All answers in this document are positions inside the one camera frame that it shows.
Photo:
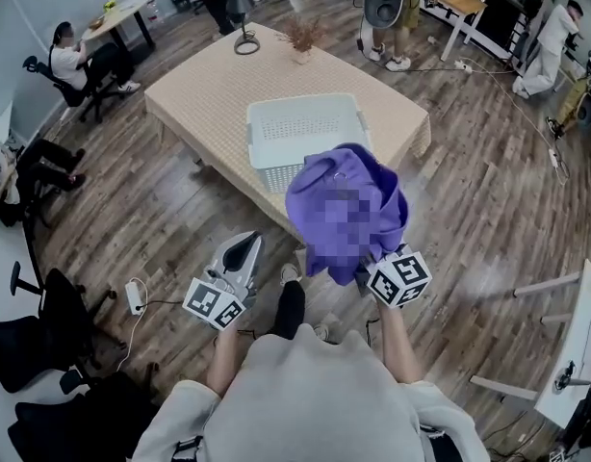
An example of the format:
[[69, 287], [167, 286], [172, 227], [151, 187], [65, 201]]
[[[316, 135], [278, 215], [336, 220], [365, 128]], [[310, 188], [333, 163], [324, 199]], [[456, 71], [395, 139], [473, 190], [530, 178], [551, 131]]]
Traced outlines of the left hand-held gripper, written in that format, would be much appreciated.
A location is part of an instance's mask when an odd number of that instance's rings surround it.
[[216, 330], [233, 325], [255, 300], [254, 277], [263, 250], [264, 239], [257, 231], [238, 234], [222, 244], [220, 258], [191, 282], [183, 309]]

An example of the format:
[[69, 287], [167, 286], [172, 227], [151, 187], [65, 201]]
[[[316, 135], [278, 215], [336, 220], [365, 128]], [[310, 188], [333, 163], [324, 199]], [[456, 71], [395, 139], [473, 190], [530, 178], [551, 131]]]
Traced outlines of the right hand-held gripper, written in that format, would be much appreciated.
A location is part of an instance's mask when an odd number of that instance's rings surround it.
[[402, 307], [422, 296], [431, 273], [422, 254], [409, 244], [384, 255], [378, 262], [364, 259], [355, 272], [361, 296], [371, 295], [388, 308]]

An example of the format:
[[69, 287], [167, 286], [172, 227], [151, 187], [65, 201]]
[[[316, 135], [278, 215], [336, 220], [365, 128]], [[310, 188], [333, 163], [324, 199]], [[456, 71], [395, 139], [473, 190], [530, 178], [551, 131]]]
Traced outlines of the purple garment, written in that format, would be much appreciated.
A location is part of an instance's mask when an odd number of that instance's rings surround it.
[[285, 205], [306, 246], [306, 274], [325, 270], [341, 286], [362, 259], [398, 249], [409, 217], [398, 175], [358, 143], [307, 156]]

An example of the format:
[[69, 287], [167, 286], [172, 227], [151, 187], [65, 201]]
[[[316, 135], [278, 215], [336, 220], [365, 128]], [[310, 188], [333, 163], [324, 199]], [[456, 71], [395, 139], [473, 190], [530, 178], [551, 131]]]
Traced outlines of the white plastic laundry basket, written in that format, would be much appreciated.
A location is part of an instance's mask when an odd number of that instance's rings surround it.
[[251, 103], [246, 129], [250, 164], [270, 193], [285, 193], [307, 156], [343, 143], [371, 147], [367, 121], [349, 93]]

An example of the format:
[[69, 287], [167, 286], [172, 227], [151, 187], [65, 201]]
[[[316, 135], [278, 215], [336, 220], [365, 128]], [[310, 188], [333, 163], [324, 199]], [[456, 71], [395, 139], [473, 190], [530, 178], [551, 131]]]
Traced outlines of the person's left forearm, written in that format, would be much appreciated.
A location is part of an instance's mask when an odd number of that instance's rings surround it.
[[206, 375], [206, 385], [219, 397], [223, 398], [229, 389], [244, 362], [249, 346], [250, 341], [236, 327], [219, 332]]

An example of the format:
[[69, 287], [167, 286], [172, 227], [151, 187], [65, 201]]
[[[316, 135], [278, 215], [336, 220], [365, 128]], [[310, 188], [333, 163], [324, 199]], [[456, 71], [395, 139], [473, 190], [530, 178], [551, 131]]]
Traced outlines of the person's right forearm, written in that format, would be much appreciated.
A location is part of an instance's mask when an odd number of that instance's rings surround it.
[[398, 383], [410, 384], [424, 378], [399, 308], [378, 305], [381, 323], [383, 364]]

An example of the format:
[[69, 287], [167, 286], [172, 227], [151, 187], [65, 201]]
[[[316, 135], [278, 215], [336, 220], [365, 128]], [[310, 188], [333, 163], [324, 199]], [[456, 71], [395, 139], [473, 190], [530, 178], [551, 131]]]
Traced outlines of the person's black trouser leg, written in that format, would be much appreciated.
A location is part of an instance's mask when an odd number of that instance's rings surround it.
[[268, 331], [286, 340], [292, 340], [304, 322], [305, 293], [298, 281], [287, 282], [278, 300], [274, 323]]

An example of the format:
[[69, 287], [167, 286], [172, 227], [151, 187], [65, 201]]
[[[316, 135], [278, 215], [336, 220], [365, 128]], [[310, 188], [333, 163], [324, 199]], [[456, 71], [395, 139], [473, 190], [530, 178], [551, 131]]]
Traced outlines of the person's grey sweatshirt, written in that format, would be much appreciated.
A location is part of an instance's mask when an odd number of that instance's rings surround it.
[[463, 462], [490, 462], [473, 419], [434, 384], [397, 382], [357, 332], [338, 345], [303, 324], [250, 347], [223, 396], [178, 382], [133, 462], [433, 462], [429, 429]]

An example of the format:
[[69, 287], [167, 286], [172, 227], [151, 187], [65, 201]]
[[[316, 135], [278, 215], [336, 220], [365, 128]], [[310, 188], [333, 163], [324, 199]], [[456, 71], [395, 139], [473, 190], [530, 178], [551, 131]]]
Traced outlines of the beige checked tablecloth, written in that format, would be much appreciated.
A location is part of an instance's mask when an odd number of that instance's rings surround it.
[[221, 38], [149, 87], [146, 110], [288, 233], [296, 230], [288, 220], [284, 195], [269, 193], [249, 162], [249, 104], [350, 93], [370, 129], [370, 150], [381, 164], [396, 169], [407, 152], [421, 157], [428, 149], [429, 114], [406, 96], [319, 48], [305, 64], [298, 64], [276, 31], [257, 23], [249, 27], [261, 42], [257, 52], [237, 55], [237, 36]]

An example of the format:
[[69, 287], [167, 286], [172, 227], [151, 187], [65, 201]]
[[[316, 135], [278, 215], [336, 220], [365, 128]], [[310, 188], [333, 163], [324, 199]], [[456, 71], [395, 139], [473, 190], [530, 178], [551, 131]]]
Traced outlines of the black office chair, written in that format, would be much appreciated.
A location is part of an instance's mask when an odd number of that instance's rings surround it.
[[60, 404], [19, 402], [8, 435], [23, 462], [127, 462], [159, 407], [123, 372]]
[[40, 62], [36, 56], [27, 57], [22, 67], [31, 73], [38, 73], [47, 78], [53, 87], [61, 93], [66, 105], [70, 108], [77, 108], [88, 99], [88, 105], [79, 116], [81, 122], [85, 122], [88, 113], [94, 111], [94, 120], [101, 123], [103, 118], [101, 106], [104, 100], [109, 97], [118, 97], [120, 100], [124, 98], [123, 92], [112, 89], [112, 86], [116, 84], [115, 79], [111, 79], [106, 85], [103, 85], [101, 81], [93, 82], [88, 79], [85, 87], [82, 90], [77, 90], [69, 83], [54, 76], [48, 65]]
[[49, 271], [41, 287], [23, 280], [20, 272], [20, 263], [15, 261], [10, 282], [11, 294], [15, 295], [18, 289], [22, 289], [40, 296], [39, 321], [54, 341], [54, 348], [60, 358], [70, 364], [87, 359], [99, 370], [102, 366], [95, 357], [95, 336], [102, 335], [120, 350], [127, 346], [125, 341], [103, 330], [94, 321], [107, 300], [115, 301], [118, 298], [115, 290], [105, 291], [88, 309], [84, 301], [86, 287], [74, 285], [58, 269]]

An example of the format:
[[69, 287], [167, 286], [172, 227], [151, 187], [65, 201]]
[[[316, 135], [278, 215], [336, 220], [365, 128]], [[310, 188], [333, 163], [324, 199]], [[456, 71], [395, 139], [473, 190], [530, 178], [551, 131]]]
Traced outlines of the white desk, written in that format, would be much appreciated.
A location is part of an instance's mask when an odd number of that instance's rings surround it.
[[585, 260], [580, 271], [516, 288], [512, 291], [512, 295], [518, 298], [540, 295], [567, 286], [578, 289], [573, 310], [569, 313], [544, 316], [540, 319], [540, 323], [543, 325], [563, 324], [565, 326], [560, 351], [556, 355], [556, 359], [552, 363], [552, 370], [540, 390], [520, 388], [477, 375], [470, 378], [470, 382], [479, 387], [507, 398], [517, 398], [530, 403], [537, 413], [560, 428], [567, 427], [579, 403], [586, 398], [591, 388], [591, 385], [568, 387], [560, 393], [553, 389], [555, 378], [566, 368], [570, 360], [573, 360], [577, 367], [575, 376], [591, 380], [591, 262]]

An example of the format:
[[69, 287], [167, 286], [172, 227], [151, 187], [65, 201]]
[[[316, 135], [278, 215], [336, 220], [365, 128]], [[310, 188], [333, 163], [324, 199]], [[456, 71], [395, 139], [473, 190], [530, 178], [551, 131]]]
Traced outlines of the dried plant in vase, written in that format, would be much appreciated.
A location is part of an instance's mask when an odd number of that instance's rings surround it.
[[297, 15], [284, 18], [276, 33], [278, 40], [290, 46], [292, 60], [297, 64], [310, 61], [313, 48], [323, 36], [324, 27], [318, 17], [305, 19]]

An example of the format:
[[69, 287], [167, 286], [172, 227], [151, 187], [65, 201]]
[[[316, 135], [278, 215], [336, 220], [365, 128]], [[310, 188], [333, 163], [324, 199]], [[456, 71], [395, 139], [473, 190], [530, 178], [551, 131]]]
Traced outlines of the round wooden table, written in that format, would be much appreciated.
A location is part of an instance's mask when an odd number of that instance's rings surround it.
[[117, 3], [111, 10], [102, 15], [103, 22], [98, 28], [93, 30], [91, 27], [88, 27], [88, 29], [83, 33], [81, 40], [90, 42], [94, 39], [99, 39], [100, 37], [109, 34], [112, 38], [112, 41], [119, 48], [127, 51], [127, 45], [122, 39], [118, 31], [118, 27], [125, 20], [133, 17], [138, 24], [146, 44], [150, 49], [153, 49], [155, 47], [154, 40], [150, 36], [145, 22], [141, 16], [141, 10], [145, 8], [150, 1], [151, 0], [124, 0], [120, 3]]

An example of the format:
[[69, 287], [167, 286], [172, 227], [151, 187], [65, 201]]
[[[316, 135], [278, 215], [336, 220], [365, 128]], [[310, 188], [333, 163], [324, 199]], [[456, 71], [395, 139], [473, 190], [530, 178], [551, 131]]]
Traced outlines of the white pod-shaped device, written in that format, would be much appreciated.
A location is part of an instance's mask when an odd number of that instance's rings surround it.
[[398, 20], [403, 0], [364, 0], [364, 18], [374, 29], [391, 28]]

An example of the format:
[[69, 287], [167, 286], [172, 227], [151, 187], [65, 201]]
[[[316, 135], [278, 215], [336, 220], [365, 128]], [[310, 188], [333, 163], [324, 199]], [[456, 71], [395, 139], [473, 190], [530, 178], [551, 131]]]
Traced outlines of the black clamp mount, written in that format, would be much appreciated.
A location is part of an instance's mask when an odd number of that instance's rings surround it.
[[576, 364], [573, 360], [570, 360], [566, 368], [562, 370], [555, 378], [553, 382], [553, 389], [557, 393], [560, 393], [568, 387], [590, 386], [591, 380], [578, 378], [575, 376], [576, 371]]

